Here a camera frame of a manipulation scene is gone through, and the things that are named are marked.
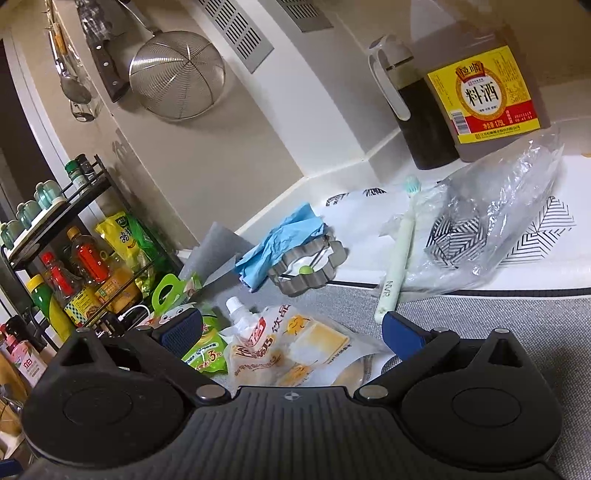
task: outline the clear plastic bag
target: clear plastic bag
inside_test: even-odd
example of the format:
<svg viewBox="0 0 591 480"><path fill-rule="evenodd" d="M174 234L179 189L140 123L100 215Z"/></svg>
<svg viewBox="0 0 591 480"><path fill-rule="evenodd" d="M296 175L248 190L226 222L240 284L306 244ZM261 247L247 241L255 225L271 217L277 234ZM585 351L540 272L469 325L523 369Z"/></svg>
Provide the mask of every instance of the clear plastic bag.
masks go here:
<svg viewBox="0 0 591 480"><path fill-rule="evenodd" d="M417 195L402 290L448 293L486 282L550 195L562 150L550 129L520 139ZM396 236L399 218L384 225Z"/></svg>
<svg viewBox="0 0 591 480"><path fill-rule="evenodd" d="M241 385L342 385L352 395L394 356L381 340L325 317L305 316L291 305L267 307L220 336L228 344L224 357L233 392Z"/></svg>

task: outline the hanging utensil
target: hanging utensil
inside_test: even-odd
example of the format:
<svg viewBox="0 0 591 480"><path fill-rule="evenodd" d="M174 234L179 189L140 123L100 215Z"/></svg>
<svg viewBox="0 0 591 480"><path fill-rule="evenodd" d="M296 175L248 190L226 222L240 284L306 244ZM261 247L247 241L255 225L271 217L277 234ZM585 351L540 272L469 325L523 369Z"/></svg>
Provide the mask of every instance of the hanging utensil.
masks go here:
<svg viewBox="0 0 591 480"><path fill-rule="evenodd" d="M49 32L49 43L51 46L51 52L53 53L53 59L56 64L57 73L60 75L60 84L61 84L61 91L64 92L64 95L71 100L72 102L76 103L90 103L92 100L92 95L88 91L88 89L82 85L77 79L75 79L63 60L63 58L59 55L57 51L56 42L53 36L53 30Z"/></svg>
<svg viewBox="0 0 591 480"><path fill-rule="evenodd" d="M112 102L129 89L108 52L109 41L125 32L125 15L114 0L76 0L86 43Z"/></svg>
<svg viewBox="0 0 591 480"><path fill-rule="evenodd" d="M213 44L194 32L163 33L131 0L119 2L153 35L129 67L131 89L142 106L169 120L193 118L211 108L226 79Z"/></svg>
<svg viewBox="0 0 591 480"><path fill-rule="evenodd" d="M88 108L87 105L81 105L79 103L74 103L70 100L70 112L76 120L79 122L92 122L96 117L90 113L85 111Z"/></svg>

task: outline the vent grille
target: vent grille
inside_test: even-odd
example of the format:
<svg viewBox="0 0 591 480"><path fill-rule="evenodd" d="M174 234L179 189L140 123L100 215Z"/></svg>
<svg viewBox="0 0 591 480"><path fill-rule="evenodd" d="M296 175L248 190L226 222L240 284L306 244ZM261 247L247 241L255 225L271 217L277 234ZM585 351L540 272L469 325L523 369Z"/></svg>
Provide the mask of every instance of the vent grille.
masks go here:
<svg viewBox="0 0 591 480"><path fill-rule="evenodd" d="M309 0L277 0L302 32L332 28L329 19Z"/></svg>
<svg viewBox="0 0 591 480"><path fill-rule="evenodd" d="M254 72L273 45L244 10L230 0L198 0L204 12L226 38L249 72Z"/></svg>

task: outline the metal spoon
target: metal spoon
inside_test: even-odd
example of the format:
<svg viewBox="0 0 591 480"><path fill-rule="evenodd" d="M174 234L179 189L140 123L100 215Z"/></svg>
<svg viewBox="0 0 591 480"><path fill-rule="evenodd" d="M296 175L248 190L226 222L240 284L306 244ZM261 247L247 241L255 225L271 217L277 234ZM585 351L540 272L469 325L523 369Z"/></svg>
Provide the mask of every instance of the metal spoon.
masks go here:
<svg viewBox="0 0 591 480"><path fill-rule="evenodd" d="M61 91L74 103L86 105L92 100L92 95L84 85L78 80L73 79L67 72L63 72L60 77Z"/></svg>
<svg viewBox="0 0 591 480"><path fill-rule="evenodd" d="M68 72L65 62L60 58L57 51L56 42L53 38L53 33L49 31L49 42L51 44L51 52L53 59L56 62L57 73L60 74L61 91L64 92L66 98L74 103L86 105L92 100L92 95L84 85L77 79L73 78Z"/></svg>

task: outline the spice rack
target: spice rack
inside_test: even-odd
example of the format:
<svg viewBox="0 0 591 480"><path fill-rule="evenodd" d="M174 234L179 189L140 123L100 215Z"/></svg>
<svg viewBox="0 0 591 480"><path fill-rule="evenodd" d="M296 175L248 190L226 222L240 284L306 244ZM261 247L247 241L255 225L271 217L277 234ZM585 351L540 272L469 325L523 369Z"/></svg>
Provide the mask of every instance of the spice rack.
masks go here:
<svg viewBox="0 0 591 480"><path fill-rule="evenodd" d="M17 284L20 284L23 289L27 292L25 285L23 285L22 281L20 280L19 276L17 276L18 270L26 269L33 260L37 257L37 255L47 246L49 243L69 224L71 224L74 219L80 214L82 210L87 208L92 202L94 202L100 195L102 195L107 190L111 189L115 195L117 196L118 200L120 201L121 205L123 206L123 210L126 213L133 215L136 219L138 219L138 223L141 225L142 229L146 233L146 235L153 241L156 250L159 253L157 258L152 258L151 261L141 270L137 271L134 276L125 283L116 293L112 295L112 297L101 305L100 309L86 321L84 327L95 327L102 322L103 314L106 312L108 306L121 294L131 283L133 283L138 277L140 277L147 269L153 267L156 263L161 262L162 260L166 260L168 265L170 266L170 270L178 274L182 268L182 264L180 260L173 254L169 253L166 248L161 244L161 242L153 235L153 233L148 229L145 224L141 221L136 213L134 213L131 205L114 182L111 174L107 171L103 162L101 161L98 155L94 156L95 163L92 164L92 167L95 169L96 175L92 180L89 180L88 184L84 185L83 187L77 189L72 195L66 195L66 192L72 189L74 186L72 182L68 184L61 192L63 196L67 199L67 202L60 206L55 212L48 217L43 225L41 225L37 231L31 235L31 237L20 244L17 248L15 248L11 252L11 259L9 260L6 256L5 248L0 248L2 261L8 267L14 279L16 280ZM43 338L49 343L56 351L58 347L55 343L49 338L49 336L45 332L45 328L47 326L42 327L44 323L48 321L45 320L41 324L39 324L34 315L31 315L30 310L34 306L33 301L31 300L30 307L27 307L24 311L19 312L19 314L25 317L25 320L30 320L34 325L35 328L41 331L41 335Z"/></svg>

